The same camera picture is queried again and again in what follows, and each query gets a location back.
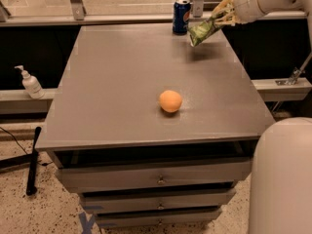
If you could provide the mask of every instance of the soap dispenser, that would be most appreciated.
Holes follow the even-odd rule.
[[[32,98],[41,98],[45,91],[42,89],[37,78],[30,75],[26,70],[23,69],[22,65],[15,66],[15,68],[21,71],[22,84]]]

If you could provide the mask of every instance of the drawer knob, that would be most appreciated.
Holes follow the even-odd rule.
[[[157,210],[162,211],[164,210],[165,207],[162,205],[162,203],[159,204],[159,206],[157,207]]]
[[[159,179],[157,181],[158,185],[164,185],[166,183],[166,181],[164,180],[164,178],[160,175]]]

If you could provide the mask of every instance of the speckled floor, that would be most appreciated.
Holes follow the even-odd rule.
[[[29,129],[28,125],[26,127],[23,124],[1,124],[1,122],[0,127],[11,131],[26,152],[31,152],[33,129]],[[0,159],[22,154],[23,151],[13,139],[0,130]],[[45,153],[40,153],[39,163],[45,162],[50,162],[49,157]],[[38,165],[36,177],[38,191],[30,197],[25,194],[27,166],[0,171],[0,233],[83,233],[79,215],[84,211],[79,205],[79,198],[63,188],[54,175],[56,169],[54,164],[47,167]],[[209,224],[193,222],[111,230],[99,230],[94,224],[91,233],[245,234],[248,228],[250,177],[239,182],[236,190],[237,194],[229,204],[222,207],[223,213],[220,217]]]

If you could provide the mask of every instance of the dresser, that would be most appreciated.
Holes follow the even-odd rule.
[[[170,23],[83,26],[36,149],[99,227],[210,221],[273,123],[222,31],[193,48]]]

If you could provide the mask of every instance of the blue can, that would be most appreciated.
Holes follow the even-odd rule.
[[[189,0],[177,0],[174,4],[174,25],[173,32],[183,35],[187,33],[188,19],[191,13]]]

